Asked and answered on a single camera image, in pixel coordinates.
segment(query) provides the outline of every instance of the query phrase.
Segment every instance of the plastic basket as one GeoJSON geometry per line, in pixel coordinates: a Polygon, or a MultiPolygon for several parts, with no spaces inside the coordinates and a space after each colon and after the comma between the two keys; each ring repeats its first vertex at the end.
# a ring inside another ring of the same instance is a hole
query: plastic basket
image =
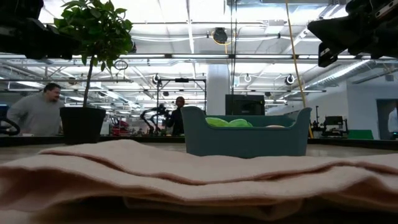
{"type": "Polygon", "coordinates": [[[253,128],[216,128],[204,112],[182,108],[187,152],[196,156],[304,156],[307,149],[311,108],[282,116],[208,116],[225,121],[245,119],[253,128]],[[280,125],[286,128],[265,128],[280,125]]]}

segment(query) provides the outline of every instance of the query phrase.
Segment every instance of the table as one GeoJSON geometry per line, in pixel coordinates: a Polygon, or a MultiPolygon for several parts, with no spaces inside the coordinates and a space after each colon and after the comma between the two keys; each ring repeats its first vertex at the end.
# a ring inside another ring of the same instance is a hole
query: table
{"type": "MultiPolygon", "coordinates": [[[[168,151],[185,152],[183,143],[147,143],[168,151]]],[[[36,146],[16,146],[0,147],[0,163],[33,156],[40,150],[62,146],[36,145],[36,146]]],[[[332,157],[351,157],[369,156],[375,154],[392,154],[395,151],[385,151],[380,149],[362,149],[355,147],[325,146],[309,144],[307,147],[308,156],[332,156],[332,157]]],[[[273,223],[382,223],[383,219],[388,220],[391,214],[381,213],[346,213],[336,210],[325,211],[311,216],[290,217],[273,223]]],[[[0,223],[5,224],[102,224],[102,223],[263,223],[247,218],[236,217],[214,217],[199,215],[184,215],[171,212],[158,211],[132,211],[124,207],[121,198],[92,198],[83,202],[60,205],[37,213],[0,211],[0,223]]]]}

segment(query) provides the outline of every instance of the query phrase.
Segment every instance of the black plant pot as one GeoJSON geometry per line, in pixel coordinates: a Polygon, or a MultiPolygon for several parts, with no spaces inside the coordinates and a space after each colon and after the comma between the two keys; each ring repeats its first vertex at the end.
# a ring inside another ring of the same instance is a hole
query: black plant pot
{"type": "Polygon", "coordinates": [[[61,108],[66,144],[97,143],[106,111],[96,108],[61,108]]]}

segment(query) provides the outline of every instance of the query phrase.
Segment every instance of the man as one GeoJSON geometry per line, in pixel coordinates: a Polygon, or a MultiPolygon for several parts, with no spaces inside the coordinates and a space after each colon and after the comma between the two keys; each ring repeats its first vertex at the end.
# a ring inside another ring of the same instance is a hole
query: man
{"type": "Polygon", "coordinates": [[[397,108],[391,111],[388,117],[388,131],[392,134],[392,139],[396,139],[394,133],[398,133],[398,113],[397,108]]]}
{"type": "Polygon", "coordinates": [[[185,99],[182,96],[177,97],[175,100],[177,109],[172,112],[170,119],[167,122],[167,127],[173,127],[173,136],[179,136],[184,133],[184,126],[182,123],[181,107],[185,105],[185,99]]]}
{"type": "Polygon", "coordinates": [[[59,133],[60,108],[64,107],[59,101],[60,92],[58,84],[49,83],[43,93],[27,96],[13,104],[7,117],[19,125],[22,134],[54,136],[59,133]]]}

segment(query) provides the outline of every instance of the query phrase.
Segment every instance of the pink towel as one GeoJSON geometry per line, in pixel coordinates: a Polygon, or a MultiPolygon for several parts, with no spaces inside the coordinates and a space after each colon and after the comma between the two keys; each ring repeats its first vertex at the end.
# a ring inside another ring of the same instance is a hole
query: pink towel
{"type": "Polygon", "coordinates": [[[134,141],[57,147],[0,165],[0,209],[85,197],[128,207],[276,220],[307,202],[398,212],[398,156],[197,157],[134,141]]]}

